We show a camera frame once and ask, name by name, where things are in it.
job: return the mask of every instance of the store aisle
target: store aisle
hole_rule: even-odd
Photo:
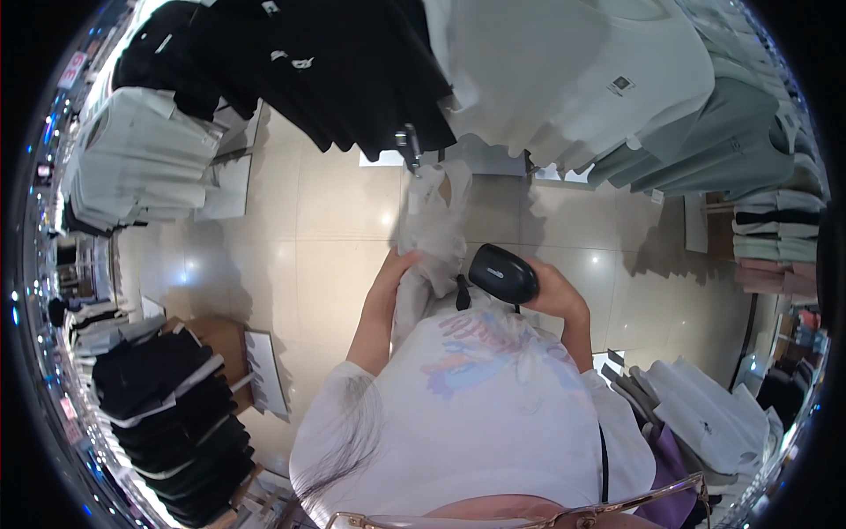
[[[321,154],[263,112],[246,216],[130,228],[118,246],[124,290],[138,289],[169,316],[229,315],[272,334],[290,423],[257,411],[240,419],[256,460],[285,471],[311,398],[346,355],[410,176],[360,168],[356,149]],[[591,307],[594,351],[625,350],[627,363],[642,366],[683,355],[728,384],[750,296],[731,263],[684,251],[681,201],[659,206],[609,184],[576,190],[478,176],[469,208],[467,262],[492,242],[555,264]],[[563,326],[529,317],[553,332]]]

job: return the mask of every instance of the number 39 sign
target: number 39 sign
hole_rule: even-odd
[[[83,52],[74,52],[74,56],[70,58],[68,65],[64,67],[62,76],[58,78],[58,87],[68,89],[74,85],[74,81],[79,77],[80,72],[85,67],[85,60],[88,55]]]

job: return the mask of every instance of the purple bag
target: purple bag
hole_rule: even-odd
[[[652,453],[655,455],[655,481],[652,482],[652,490],[666,487],[688,476],[673,432],[666,425],[660,434],[657,430],[657,427],[653,427],[648,439]],[[698,496],[696,490],[689,488],[650,504],[641,505],[634,515],[666,529],[679,529],[696,505]]]

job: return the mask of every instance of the woman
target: woman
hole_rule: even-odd
[[[601,503],[603,469],[610,502],[648,492],[655,460],[629,404],[593,369],[591,313],[573,285],[527,260],[540,291],[525,307],[563,318],[560,340],[476,290],[470,309],[435,310],[391,356],[399,280],[419,259],[391,249],[347,360],[299,427],[290,470],[311,518],[325,527],[347,511],[406,517],[410,527],[432,518],[509,527],[489,520],[525,523]],[[596,524],[657,527],[622,512]]]

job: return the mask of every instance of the black barcode scanner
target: black barcode scanner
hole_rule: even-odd
[[[472,284],[493,297],[520,305],[535,299],[537,275],[529,263],[495,245],[483,245],[467,274]]]

